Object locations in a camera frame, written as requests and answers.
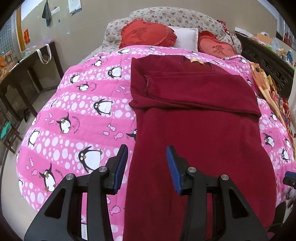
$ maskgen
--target chinese character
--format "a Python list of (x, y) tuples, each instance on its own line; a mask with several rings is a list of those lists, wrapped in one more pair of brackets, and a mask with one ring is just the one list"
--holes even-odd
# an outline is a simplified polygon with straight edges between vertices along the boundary
[(226, 54), (223, 53), (222, 50), (223, 50), (224, 48), (223, 48), (221, 45), (216, 45), (216, 46), (213, 46), (212, 48), (213, 48), (213, 49), (216, 49), (215, 51), (213, 51), (214, 53), (218, 52), (218, 53), (221, 53), (221, 54), (223, 54), (223, 55), (226, 55)]
[(138, 28), (138, 29), (135, 29), (135, 30), (133, 30), (131, 33), (133, 34), (132, 36), (131, 36), (131, 38), (137, 38), (137, 39), (139, 39), (139, 40), (143, 40), (142, 38), (141, 38), (141, 35), (143, 34), (143, 33), (146, 33), (147, 32), (147, 27), (143, 27), (143, 28)]

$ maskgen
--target wooden chair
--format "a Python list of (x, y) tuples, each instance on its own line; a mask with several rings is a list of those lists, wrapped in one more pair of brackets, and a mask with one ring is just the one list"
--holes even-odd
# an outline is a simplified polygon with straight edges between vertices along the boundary
[(12, 148), (13, 143), (16, 138), (22, 141), (22, 137), (20, 136), (20, 133), (17, 131), (17, 129), (13, 126), (11, 121), (8, 119), (7, 115), (2, 111), (0, 111), (0, 114), (2, 115), (2, 118), (0, 119), (1, 141), (3, 145), (8, 148), (8, 150), (15, 154), (15, 150)]

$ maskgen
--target pink comforter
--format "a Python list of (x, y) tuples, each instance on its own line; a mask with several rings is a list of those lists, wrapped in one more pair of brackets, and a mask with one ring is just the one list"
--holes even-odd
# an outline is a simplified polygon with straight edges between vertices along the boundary
[[(32, 208), (39, 211), (66, 174), (86, 175), (105, 165), (121, 144), (127, 144), (129, 157), (121, 189), (107, 200), (114, 240), (122, 240), (126, 185), (136, 139), (136, 115), (128, 105), (131, 58), (149, 54), (184, 55), (211, 62), (231, 74), (241, 75), (259, 93), (250, 65), (240, 55), (225, 61), (184, 49), (137, 45), (100, 53), (86, 63), (70, 67), (54, 96), (33, 121), (17, 154), (20, 192)], [(258, 98), (258, 106), (262, 113), (262, 146), (274, 167), (278, 205), (286, 199), (289, 189), (282, 184), (284, 174), (296, 171), (296, 164), (285, 127), (265, 100)], [(86, 195), (82, 223), (86, 238)]]

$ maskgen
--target glass block window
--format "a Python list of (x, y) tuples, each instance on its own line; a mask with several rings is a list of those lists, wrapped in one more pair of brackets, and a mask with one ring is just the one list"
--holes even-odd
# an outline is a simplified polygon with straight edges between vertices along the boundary
[(12, 17), (4, 24), (0, 31), (0, 57), (6, 54), (9, 50), (15, 52), (11, 36), (11, 21)]

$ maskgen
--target red fleece blanket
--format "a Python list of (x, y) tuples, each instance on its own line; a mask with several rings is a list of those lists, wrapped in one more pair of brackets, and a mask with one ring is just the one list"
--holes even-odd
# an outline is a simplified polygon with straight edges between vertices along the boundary
[[(174, 190), (168, 145), (204, 174), (229, 175), (262, 225), (272, 223), (276, 180), (261, 145), (255, 94), (240, 76), (183, 56), (149, 55), (132, 60), (131, 93), (137, 140), (128, 177), (124, 241), (179, 240), (187, 197)], [(209, 208), (207, 221), (210, 230)]]

